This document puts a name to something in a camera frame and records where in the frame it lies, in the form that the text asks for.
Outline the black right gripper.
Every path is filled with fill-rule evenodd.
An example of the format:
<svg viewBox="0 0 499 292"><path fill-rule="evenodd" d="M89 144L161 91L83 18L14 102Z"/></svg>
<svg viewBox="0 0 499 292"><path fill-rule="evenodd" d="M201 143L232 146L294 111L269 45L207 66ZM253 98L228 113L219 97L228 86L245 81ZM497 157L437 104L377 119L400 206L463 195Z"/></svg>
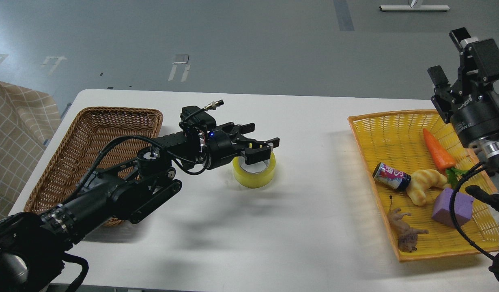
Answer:
<svg viewBox="0 0 499 292"><path fill-rule="evenodd" d="M463 148L499 139L499 48L494 39L479 40L464 27L450 31L459 52L457 81L452 85L440 65L428 68L434 85L431 101L445 124L451 124Z"/></svg>

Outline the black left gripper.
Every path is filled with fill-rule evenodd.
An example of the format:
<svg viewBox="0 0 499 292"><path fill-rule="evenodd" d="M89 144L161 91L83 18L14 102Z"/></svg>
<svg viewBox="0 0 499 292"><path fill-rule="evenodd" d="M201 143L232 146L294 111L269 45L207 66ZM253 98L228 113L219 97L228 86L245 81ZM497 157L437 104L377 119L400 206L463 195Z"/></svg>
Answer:
<svg viewBox="0 0 499 292"><path fill-rule="evenodd" d="M207 134L207 170L213 170L231 163L234 158L244 157L246 165L257 164L261 161L271 159L272 151L280 144L280 138L266 141L255 139L240 139L244 134L255 131L255 123L235 124L228 122L223 124L223 130L210 131ZM235 140L240 139L242 149L238 148Z"/></svg>

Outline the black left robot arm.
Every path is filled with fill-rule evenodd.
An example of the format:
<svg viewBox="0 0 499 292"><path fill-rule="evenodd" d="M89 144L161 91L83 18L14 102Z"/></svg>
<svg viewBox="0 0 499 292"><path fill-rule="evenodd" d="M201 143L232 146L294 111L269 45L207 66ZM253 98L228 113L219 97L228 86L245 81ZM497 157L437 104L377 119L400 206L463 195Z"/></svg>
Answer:
<svg viewBox="0 0 499 292"><path fill-rule="evenodd" d="M67 288L75 292L89 264L68 251L112 217L137 224L166 203L182 188L176 167L198 175L237 157L249 165L272 157L279 138L246 138L254 123L218 125L207 113L212 109L183 107L177 133L115 138L68 199L39 215L24 211L0 220L0 292L39 292L65 263L82 268Z"/></svg>

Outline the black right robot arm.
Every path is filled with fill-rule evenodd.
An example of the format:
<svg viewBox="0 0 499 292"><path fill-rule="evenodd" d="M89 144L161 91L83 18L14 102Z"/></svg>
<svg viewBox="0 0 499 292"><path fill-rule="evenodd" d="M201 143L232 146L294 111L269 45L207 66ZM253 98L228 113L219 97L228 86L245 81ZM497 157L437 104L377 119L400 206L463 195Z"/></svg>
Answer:
<svg viewBox="0 0 499 292"><path fill-rule="evenodd" d="M455 216L456 194L464 183L483 171L499 174L499 94L494 90L494 82L499 80L499 48L494 39L479 40L466 28L452 30L449 36L459 52L457 81L450 84L438 65L428 68L434 85L431 101L443 122L452 125L463 148L477 149L485 155L485 161L472 166L453 188L450 218L458 233L491 259L489 270L499 282L499 251L491 255L479 247L464 233ZM489 194L478 185L469 185L465 192L489 205L499 227L499 191Z"/></svg>

